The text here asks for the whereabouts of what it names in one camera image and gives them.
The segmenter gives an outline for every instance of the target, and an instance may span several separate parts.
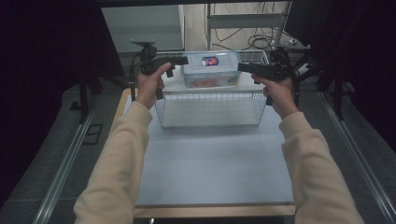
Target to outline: person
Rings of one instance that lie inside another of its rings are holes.
[[[149,110],[155,91],[163,89],[166,63],[151,76],[138,75],[139,92],[126,114],[115,122],[93,168],[87,188],[74,207],[76,223],[133,223],[134,207],[149,142]],[[274,82],[252,75],[265,85],[282,118],[283,155],[295,202],[295,223],[363,223],[347,184],[319,130],[312,129],[291,96],[291,81]]]

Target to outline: floor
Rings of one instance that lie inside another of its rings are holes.
[[[216,4],[217,13],[236,13],[254,11],[272,11],[272,3],[251,4]],[[274,11],[280,11],[281,4],[274,6]],[[205,25],[203,5],[185,6],[186,16],[186,50],[204,50]],[[218,30],[219,39],[224,39],[232,35],[236,30]],[[219,41],[216,32],[212,33],[213,43],[222,45],[229,49],[245,49],[248,47],[248,39],[254,35],[256,29],[243,29],[231,36],[227,40]],[[258,29],[256,34],[265,33],[271,36],[271,29]],[[287,43],[289,36],[283,35],[282,41]],[[214,46],[213,49],[224,49]],[[296,60],[301,57],[299,54],[292,55]],[[334,160],[340,169],[355,199],[358,210],[366,223],[386,223],[378,203],[372,191],[367,186],[361,171],[355,165],[353,156],[347,149],[342,135],[337,130],[332,121],[323,99],[318,94],[315,83],[317,77],[311,77],[301,84],[300,109],[305,113],[308,121],[314,128],[320,129],[328,140]],[[68,177],[60,191],[59,199],[53,205],[53,210],[47,219],[37,223],[72,223],[75,219],[72,208],[78,195],[85,189],[87,180],[91,174],[101,149],[106,141],[111,127],[122,89],[112,82],[101,78],[104,85],[104,92],[100,95],[90,95],[90,102],[94,102],[91,117],[92,129],[81,140],[76,159],[70,167]],[[52,180],[57,174],[58,167],[81,126],[79,126],[80,112],[70,110],[71,104],[79,99],[78,87],[73,87],[64,93],[63,107],[54,122],[52,129],[44,144],[37,153],[35,160],[26,171],[18,186],[14,189],[8,201],[0,212],[0,223],[32,223],[37,215],[43,199],[46,198]],[[359,114],[354,105],[350,103],[348,96],[343,97],[343,112],[345,124],[355,138],[362,155],[370,164],[371,169],[383,189],[396,203],[396,180],[394,170],[396,170],[396,156],[381,136],[371,127],[371,125]],[[156,223],[196,223],[201,219],[177,219],[161,220],[156,219]],[[239,223],[292,223],[292,217],[267,218],[243,218],[238,219]],[[208,219],[207,223],[231,223],[229,219]],[[135,223],[147,223],[147,220],[136,219]]]

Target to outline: camera mount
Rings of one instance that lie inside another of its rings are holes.
[[[293,80],[294,87],[294,101],[298,102],[298,85],[295,85],[295,73],[294,69],[290,64],[289,54],[283,49],[275,49],[270,51],[270,63],[269,64],[258,64],[258,63],[239,63],[238,71],[247,72],[254,74],[257,77],[264,77],[266,79],[280,82],[288,77]],[[265,102],[267,105],[272,105],[273,99],[271,96],[267,98]]]
[[[132,43],[143,47],[143,49],[140,51],[140,70],[142,74],[144,75],[151,75],[157,69],[165,64],[165,63],[170,63],[171,67],[166,71],[166,75],[168,77],[172,77],[173,70],[175,69],[175,65],[182,65],[182,64],[188,64],[189,60],[187,57],[162,57],[162,58],[157,58],[157,48],[153,47],[152,45],[154,42],[136,42],[136,41],[131,41]],[[132,61],[131,65],[131,70],[133,71],[134,69],[134,61]],[[157,89],[156,91],[157,95],[157,100],[163,99],[163,91],[160,89]]]

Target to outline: sweater sleeve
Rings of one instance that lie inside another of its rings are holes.
[[[302,112],[279,125],[285,136],[283,155],[289,169],[295,223],[363,223],[326,140]]]
[[[138,102],[115,122],[88,187],[74,207],[76,223],[132,223],[152,116]]]

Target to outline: clear plastic box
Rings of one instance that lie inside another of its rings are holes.
[[[226,88],[238,83],[241,61],[236,51],[192,51],[183,56],[189,59],[180,69],[186,88]]]

